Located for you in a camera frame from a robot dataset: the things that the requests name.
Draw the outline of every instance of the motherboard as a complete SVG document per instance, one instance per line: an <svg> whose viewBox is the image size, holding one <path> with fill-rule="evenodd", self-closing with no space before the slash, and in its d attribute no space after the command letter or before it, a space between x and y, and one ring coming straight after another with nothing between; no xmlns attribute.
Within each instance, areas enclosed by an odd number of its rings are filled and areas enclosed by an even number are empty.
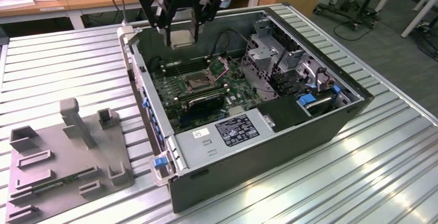
<svg viewBox="0 0 438 224"><path fill-rule="evenodd" d="M172 62L152 81L175 130L181 133L253 108L262 99L244 78L240 59Z"/></svg>

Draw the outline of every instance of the barcode label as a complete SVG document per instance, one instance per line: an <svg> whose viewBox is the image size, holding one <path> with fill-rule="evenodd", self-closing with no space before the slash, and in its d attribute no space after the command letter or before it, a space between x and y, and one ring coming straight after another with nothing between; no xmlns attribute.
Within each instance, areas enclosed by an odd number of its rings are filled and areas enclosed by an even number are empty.
<svg viewBox="0 0 438 224"><path fill-rule="evenodd" d="M49 7L49 8L41 8L40 11L51 11L51 10L64 10L64 6L60 7Z"/></svg>

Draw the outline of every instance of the sticker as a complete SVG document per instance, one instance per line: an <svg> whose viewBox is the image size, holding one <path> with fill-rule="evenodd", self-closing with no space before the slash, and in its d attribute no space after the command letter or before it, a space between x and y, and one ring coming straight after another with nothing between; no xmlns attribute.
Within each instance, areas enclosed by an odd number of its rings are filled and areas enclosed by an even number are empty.
<svg viewBox="0 0 438 224"><path fill-rule="evenodd" d="M51 10L64 10L64 6L60 7L49 7L49 8L41 8L40 11L51 11Z"/></svg>
<svg viewBox="0 0 438 224"><path fill-rule="evenodd" d="M201 130L197 130L197 131L193 132L193 137L200 138L200 137L203 137L208 134L209 134L208 129L203 128Z"/></svg>
<svg viewBox="0 0 438 224"><path fill-rule="evenodd" d="M260 135L247 115L217 123L215 126L225 145L229 147Z"/></svg>

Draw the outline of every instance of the white label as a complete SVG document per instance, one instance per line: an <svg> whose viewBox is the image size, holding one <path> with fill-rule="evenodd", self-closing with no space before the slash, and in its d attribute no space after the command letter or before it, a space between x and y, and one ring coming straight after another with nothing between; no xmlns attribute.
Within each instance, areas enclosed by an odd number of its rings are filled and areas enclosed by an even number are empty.
<svg viewBox="0 0 438 224"><path fill-rule="evenodd" d="M60 6L60 7L41 8L40 11L63 10L63 9L64 9L64 6Z"/></svg>
<svg viewBox="0 0 438 224"><path fill-rule="evenodd" d="M200 137L203 137L208 134L209 134L208 129L203 128L201 130L197 130L197 131L193 132L193 137L200 138Z"/></svg>

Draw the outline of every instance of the desk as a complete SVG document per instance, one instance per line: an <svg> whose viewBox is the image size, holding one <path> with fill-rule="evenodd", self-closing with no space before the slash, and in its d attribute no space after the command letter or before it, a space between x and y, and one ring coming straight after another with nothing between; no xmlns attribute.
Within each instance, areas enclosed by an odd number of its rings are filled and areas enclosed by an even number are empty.
<svg viewBox="0 0 438 224"><path fill-rule="evenodd" d="M115 0L121 8L121 0ZM124 0L125 9L140 9L137 0ZM259 0L249 0L248 7L256 6ZM55 8L55 11L47 11L47 8ZM92 13L115 11L116 8L111 0L59 0L52 2L36 2L36 6L22 7L13 10L0 11L0 24L33 21L39 19L68 17L73 29L83 29L84 23L81 16Z"/></svg>
<svg viewBox="0 0 438 224"><path fill-rule="evenodd" d="M68 17L68 1L34 1L33 6L0 10L0 24Z"/></svg>
<svg viewBox="0 0 438 224"><path fill-rule="evenodd" d="M123 70L119 25L12 38L0 55L0 223L8 199L9 130L61 121L49 107L69 97L87 100L89 114L108 107L119 113L135 185L44 224L436 221L436 118L294 8L270 7L375 95L336 137L173 214L168 189L153 184L151 175L152 150ZM147 26L147 22L133 24ZM39 108L40 117L28 117ZM8 117L18 114L24 114L21 124L10 124Z"/></svg>

